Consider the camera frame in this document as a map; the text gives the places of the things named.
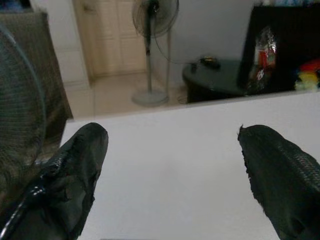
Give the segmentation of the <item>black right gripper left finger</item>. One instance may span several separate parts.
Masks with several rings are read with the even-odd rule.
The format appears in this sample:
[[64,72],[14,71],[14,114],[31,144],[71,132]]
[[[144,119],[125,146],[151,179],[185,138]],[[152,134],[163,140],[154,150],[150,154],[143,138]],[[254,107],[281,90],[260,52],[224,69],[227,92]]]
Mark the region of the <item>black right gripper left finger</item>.
[[0,213],[0,240],[77,240],[95,201],[107,130],[82,126]]

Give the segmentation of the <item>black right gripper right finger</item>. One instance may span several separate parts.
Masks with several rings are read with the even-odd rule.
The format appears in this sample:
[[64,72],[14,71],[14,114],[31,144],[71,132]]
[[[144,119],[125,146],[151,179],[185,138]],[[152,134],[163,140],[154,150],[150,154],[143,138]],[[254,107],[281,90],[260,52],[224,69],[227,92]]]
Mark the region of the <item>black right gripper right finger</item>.
[[266,125],[240,127],[250,189],[280,240],[320,240],[320,163]]

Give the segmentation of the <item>clear glass plate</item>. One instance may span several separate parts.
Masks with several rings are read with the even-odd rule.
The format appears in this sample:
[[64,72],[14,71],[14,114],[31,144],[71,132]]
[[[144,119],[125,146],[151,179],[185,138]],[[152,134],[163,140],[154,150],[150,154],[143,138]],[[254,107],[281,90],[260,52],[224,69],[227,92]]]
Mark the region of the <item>clear glass plate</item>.
[[0,199],[34,165],[45,131],[40,81],[14,36],[0,24]]

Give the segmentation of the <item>colourful plush toy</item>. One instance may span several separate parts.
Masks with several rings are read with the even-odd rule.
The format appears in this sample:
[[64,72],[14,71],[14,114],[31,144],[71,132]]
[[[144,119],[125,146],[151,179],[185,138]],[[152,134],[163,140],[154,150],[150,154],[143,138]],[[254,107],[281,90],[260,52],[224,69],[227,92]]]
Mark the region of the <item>colourful plush toy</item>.
[[320,89],[320,58],[302,64],[296,73],[296,91]]

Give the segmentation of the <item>dark round side table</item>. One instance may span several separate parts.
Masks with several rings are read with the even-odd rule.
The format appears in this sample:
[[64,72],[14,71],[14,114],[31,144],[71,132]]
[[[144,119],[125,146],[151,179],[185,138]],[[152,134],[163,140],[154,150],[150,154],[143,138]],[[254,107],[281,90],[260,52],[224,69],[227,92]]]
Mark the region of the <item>dark round side table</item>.
[[237,84],[240,61],[223,59],[219,63],[219,69],[201,63],[184,66],[182,79],[186,85],[187,103],[239,98],[245,95],[244,90]]

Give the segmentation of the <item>black shelf cabinet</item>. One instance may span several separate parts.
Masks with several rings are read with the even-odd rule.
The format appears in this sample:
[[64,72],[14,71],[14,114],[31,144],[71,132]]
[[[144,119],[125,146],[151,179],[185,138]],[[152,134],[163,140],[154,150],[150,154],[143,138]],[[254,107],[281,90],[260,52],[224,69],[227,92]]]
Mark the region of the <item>black shelf cabinet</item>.
[[254,63],[258,34],[269,27],[276,41],[269,92],[292,91],[300,65],[320,58],[320,3],[312,6],[254,6],[248,24],[237,86],[244,89]]

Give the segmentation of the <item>black yellow small device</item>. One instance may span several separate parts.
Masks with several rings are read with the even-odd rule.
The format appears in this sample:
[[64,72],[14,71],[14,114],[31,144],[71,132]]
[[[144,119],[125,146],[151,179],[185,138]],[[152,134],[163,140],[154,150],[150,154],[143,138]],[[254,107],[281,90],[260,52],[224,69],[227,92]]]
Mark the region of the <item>black yellow small device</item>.
[[211,69],[220,69],[221,67],[218,59],[212,56],[204,56],[199,61],[202,65]]

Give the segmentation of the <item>cream panelled door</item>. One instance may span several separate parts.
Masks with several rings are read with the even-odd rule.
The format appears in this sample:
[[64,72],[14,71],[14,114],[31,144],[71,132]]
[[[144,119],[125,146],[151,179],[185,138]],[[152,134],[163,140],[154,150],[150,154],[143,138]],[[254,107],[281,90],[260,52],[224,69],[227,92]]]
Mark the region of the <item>cream panelled door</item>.
[[135,0],[72,0],[92,77],[146,71],[143,37],[133,24]]

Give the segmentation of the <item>grey standing fan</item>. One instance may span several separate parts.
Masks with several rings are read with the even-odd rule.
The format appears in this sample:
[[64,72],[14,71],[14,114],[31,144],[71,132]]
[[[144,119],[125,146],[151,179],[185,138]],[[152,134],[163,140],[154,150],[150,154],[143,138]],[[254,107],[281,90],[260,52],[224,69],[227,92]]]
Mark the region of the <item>grey standing fan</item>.
[[[146,62],[146,89],[132,96],[132,101],[143,107],[158,107],[169,100],[171,60],[171,28],[179,13],[180,0],[134,0],[131,16],[135,30],[143,37]],[[152,43],[167,61],[164,89],[153,87]]]

